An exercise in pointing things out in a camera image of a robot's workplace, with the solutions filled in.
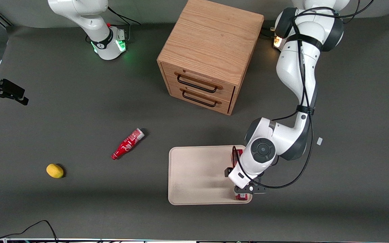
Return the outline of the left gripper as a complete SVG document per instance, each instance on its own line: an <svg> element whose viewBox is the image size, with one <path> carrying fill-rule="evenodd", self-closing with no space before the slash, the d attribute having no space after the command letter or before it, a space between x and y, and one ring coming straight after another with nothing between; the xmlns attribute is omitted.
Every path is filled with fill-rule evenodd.
<svg viewBox="0 0 389 243"><path fill-rule="evenodd" d="M237 194L265 194L267 188L261 186L261 177L268 168L268 162L259 163L253 158L237 158L235 166L225 169L225 177L228 178L234 170L234 191Z"/></svg>

